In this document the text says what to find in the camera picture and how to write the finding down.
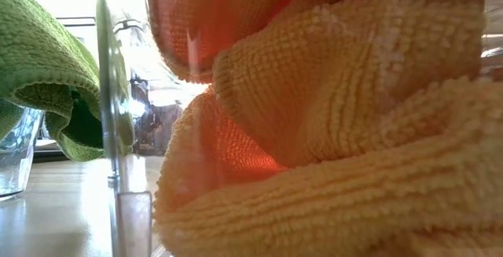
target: green microfiber cloth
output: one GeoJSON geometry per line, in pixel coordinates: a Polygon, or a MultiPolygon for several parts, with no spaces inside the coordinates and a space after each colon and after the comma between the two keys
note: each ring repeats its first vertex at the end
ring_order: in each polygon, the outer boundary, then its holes
{"type": "MultiPolygon", "coordinates": [[[[97,64],[35,0],[0,0],[0,75],[0,138],[19,120],[19,105],[46,111],[50,137],[68,158],[103,155],[97,64]]],[[[132,138],[129,131],[123,143],[132,138]]]]}

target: microfiber towel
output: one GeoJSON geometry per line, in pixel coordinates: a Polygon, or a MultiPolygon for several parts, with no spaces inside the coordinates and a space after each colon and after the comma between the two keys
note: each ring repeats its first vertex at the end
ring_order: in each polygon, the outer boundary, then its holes
{"type": "Polygon", "coordinates": [[[21,107],[46,111],[46,126],[76,161],[102,156],[99,78],[85,46],[34,0],[0,0],[0,125],[21,107]]]}
{"type": "Polygon", "coordinates": [[[174,125],[163,244],[179,257],[498,255],[503,83],[478,77],[484,28],[484,0],[292,0],[216,55],[174,125]]]}

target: glass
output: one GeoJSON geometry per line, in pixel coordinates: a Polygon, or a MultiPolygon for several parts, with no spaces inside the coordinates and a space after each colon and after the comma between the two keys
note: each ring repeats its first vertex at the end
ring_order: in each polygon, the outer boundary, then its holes
{"type": "Polygon", "coordinates": [[[26,188],[43,116],[33,108],[18,109],[22,111],[19,121],[0,141],[0,200],[26,188]]]}
{"type": "Polygon", "coordinates": [[[98,0],[114,255],[496,250],[501,1],[98,0]]]}

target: wooden table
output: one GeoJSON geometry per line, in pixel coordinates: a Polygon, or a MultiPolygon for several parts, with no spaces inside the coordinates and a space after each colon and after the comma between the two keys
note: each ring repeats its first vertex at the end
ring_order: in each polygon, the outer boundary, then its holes
{"type": "MultiPolygon", "coordinates": [[[[144,161],[153,191],[162,157],[144,161]]],[[[34,164],[26,191],[0,201],[0,256],[112,256],[109,169],[105,160],[34,164]]],[[[169,256],[155,234],[152,256],[169,256]]]]}

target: glass container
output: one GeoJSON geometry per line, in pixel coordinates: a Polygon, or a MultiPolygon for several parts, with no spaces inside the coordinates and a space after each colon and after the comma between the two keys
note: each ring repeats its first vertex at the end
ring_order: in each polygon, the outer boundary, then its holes
{"type": "Polygon", "coordinates": [[[114,256],[495,254],[502,1],[97,0],[114,256]]]}
{"type": "Polygon", "coordinates": [[[16,109],[20,116],[13,117],[12,129],[0,141],[0,200],[22,193],[26,188],[43,116],[42,111],[33,108],[9,107],[16,109]]]}

